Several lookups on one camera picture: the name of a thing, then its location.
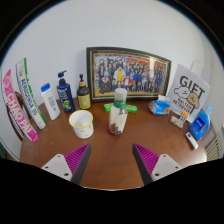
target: group photo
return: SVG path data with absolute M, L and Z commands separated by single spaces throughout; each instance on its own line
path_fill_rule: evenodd
M 97 95 L 113 94 L 116 88 L 124 88 L 129 95 L 159 94 L 163 90 L 165 69 L 163 63 L 150 58 L 96 54 L 95 92 Z

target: yellow label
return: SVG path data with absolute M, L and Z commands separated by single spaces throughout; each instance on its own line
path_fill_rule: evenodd
M 89 94 L 85 96 L 78 96 L 78 101 L 80 109 L 88 109 L 91 106 Z

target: pink packaging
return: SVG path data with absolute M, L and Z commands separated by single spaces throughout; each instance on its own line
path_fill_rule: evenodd
M 6 98 L 8 101 L 9 108 L 15 117 L 18 125 L 23 130 L 24 134 L 32 141 L 35 142 L 38 138 L 38 134 L 27 121 L 26 117 L 23 114 L 23 111 L 18 103 L 15 92 L 12 87 L 11 82 L 11 69 L 6 73 L 5 78 L 3 79 L 3 85 L 5 89 Z

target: plastic cup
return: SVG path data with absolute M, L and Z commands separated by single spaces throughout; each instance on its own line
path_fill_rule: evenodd
M 93 134 L 93 115 L 87 110 L 77 110 L 72 113 L 69 124 L 79 138 L 89 138 Z

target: gift sign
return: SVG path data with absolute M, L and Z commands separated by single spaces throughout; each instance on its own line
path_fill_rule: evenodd
M 171 109 L 180 114 L 185 111 L 192 122 L 200 112 L 210 86 L 191 70 L 178 64 L 177 71 L 167 97 L 171 101 Z

